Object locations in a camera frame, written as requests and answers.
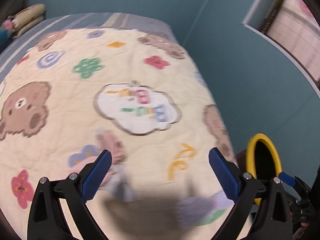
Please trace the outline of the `yellow rimmed trash bin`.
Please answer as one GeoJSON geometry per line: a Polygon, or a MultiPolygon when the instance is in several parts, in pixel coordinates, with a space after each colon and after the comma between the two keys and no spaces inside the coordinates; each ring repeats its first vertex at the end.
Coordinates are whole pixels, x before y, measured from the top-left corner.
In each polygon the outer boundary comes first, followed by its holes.
{"type": "Polygon", "coordinates": [[[282,172],[278,151],[271,139],[263,133],[251,137],[245,160],[246,171],[256,179],[271,180],[282,172]]]}

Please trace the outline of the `cream cartoon bear quilt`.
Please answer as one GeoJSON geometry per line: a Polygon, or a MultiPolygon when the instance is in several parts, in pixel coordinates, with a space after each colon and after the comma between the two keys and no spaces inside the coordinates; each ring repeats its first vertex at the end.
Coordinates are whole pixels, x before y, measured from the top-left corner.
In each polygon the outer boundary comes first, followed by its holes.
{"type": "Polygon", "coordinates": [[[87,206],[110,239],[210,239],[231,210],[208,163],[234,160],[197,66],[135,30],[49,34],[1,82],[1,210],[26,239],[41,177],[66,178],[112,153],[87,206]]]}

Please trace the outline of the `beige folded blanket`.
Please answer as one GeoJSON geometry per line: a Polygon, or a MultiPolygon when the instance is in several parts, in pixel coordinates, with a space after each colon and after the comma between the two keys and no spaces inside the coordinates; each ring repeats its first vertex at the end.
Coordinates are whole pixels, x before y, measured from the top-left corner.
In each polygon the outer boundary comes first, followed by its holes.
{"type": "Polygon", "coordinates": [[[44,4],[35,4],[11,16],[9,19],[13,26],[13,38],[21,37],[26,31],[43,21],[45,12],[44,4]]]}

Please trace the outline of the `blue striped bed sheet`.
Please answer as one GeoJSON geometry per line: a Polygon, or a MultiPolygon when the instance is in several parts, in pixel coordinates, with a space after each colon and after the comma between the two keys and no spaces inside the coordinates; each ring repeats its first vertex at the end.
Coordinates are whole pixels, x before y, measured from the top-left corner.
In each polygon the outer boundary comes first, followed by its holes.
{"type": "Polygon", "coordinates": [[[35,25],[21,37],[12,41],[1,53],[1,80],[5,79],[13,66],[28,50],[34,47],[48,33],[81,28],[136,29],[150,34],[157,34],[174,43],[178,42],[170,25],[153,18],[119,12],[96,12],[59,16],[44,20],[35,25]]]}

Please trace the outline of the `window with dark frame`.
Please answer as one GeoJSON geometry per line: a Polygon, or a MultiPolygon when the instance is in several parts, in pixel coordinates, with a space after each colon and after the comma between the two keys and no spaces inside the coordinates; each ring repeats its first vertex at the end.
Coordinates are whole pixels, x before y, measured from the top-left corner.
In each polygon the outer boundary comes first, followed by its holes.
{"type": "Polygon", "coordinates": [[[242,24],[273,43],[319,88],[319,25],[303,0],[254,0],[242,24]]]}

